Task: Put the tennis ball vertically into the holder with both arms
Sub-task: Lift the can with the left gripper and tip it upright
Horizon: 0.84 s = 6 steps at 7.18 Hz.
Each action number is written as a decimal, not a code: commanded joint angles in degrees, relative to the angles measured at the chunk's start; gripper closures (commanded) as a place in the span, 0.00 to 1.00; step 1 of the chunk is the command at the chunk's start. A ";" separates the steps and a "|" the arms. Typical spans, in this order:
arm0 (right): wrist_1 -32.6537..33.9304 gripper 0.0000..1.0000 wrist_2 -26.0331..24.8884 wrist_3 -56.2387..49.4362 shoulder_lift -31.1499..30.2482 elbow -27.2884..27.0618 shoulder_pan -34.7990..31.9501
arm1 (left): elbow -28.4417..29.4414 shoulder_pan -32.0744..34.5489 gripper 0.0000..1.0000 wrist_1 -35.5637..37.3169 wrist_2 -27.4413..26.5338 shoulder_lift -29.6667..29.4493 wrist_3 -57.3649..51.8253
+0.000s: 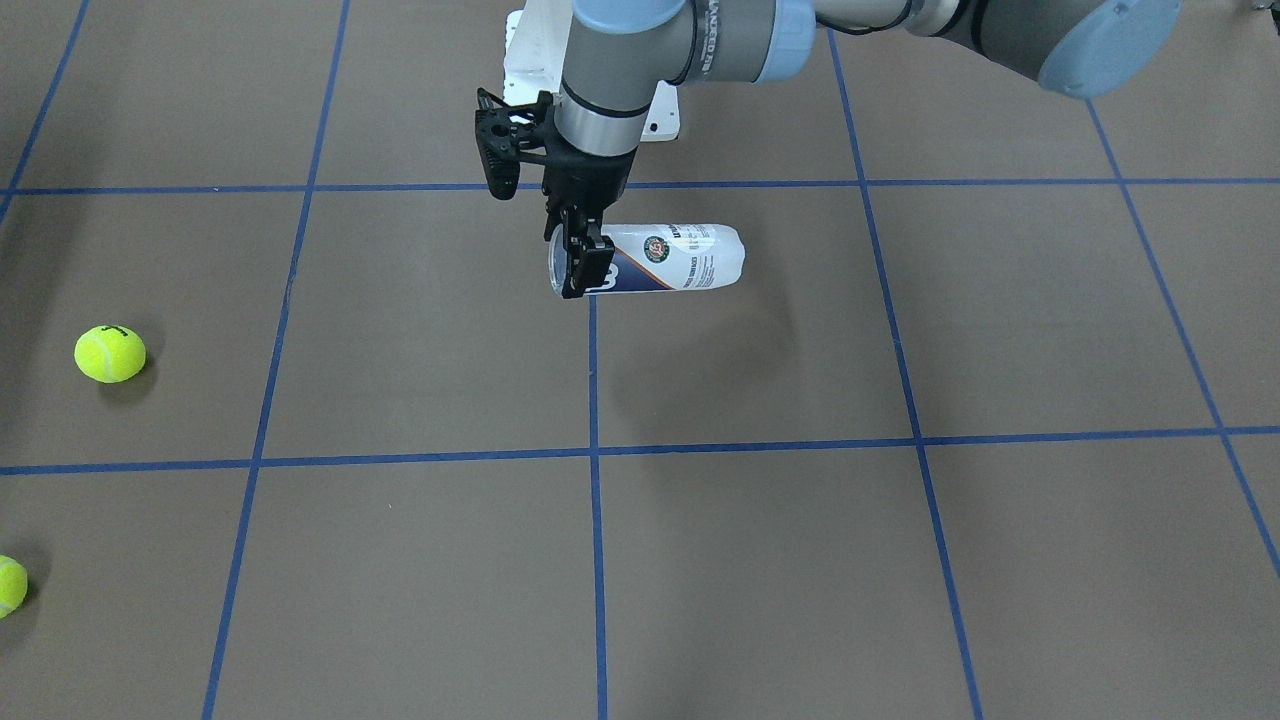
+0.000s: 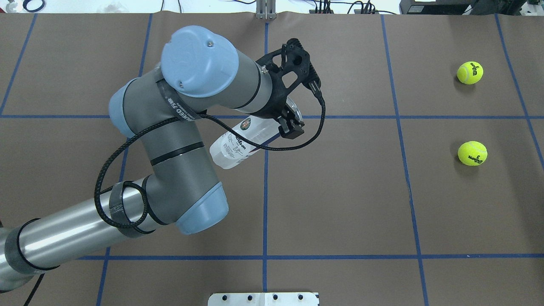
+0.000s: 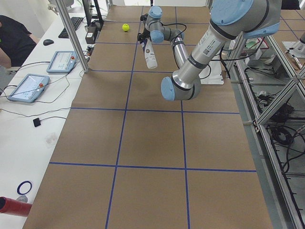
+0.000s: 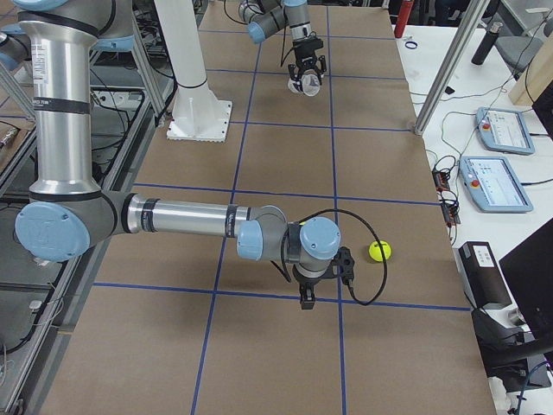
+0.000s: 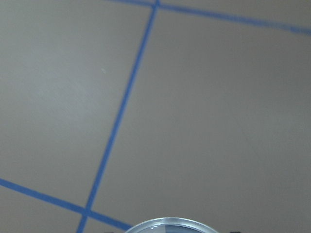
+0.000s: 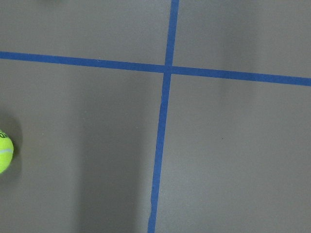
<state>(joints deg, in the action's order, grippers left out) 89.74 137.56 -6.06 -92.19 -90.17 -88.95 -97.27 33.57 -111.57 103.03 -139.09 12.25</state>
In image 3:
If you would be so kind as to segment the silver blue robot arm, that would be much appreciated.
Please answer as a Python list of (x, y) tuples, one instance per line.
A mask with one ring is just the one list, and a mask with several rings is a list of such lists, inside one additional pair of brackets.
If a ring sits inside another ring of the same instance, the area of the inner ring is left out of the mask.
[(186, 52), (182, 32), (161, 21), (163, 11), (152, 6), (140, 17), (144, 24), (138, 40), (154, 43), (169, 41), (179, 69), (163, 78), (161, 93), (165, 100), (191, 100), (201, 90), (199, 74), (229, 40), (239, 34), (245, 39), (275, 34), (280, 25), (280, 0), (215, 0), (212, 3), (208, 30), (190, 54)]

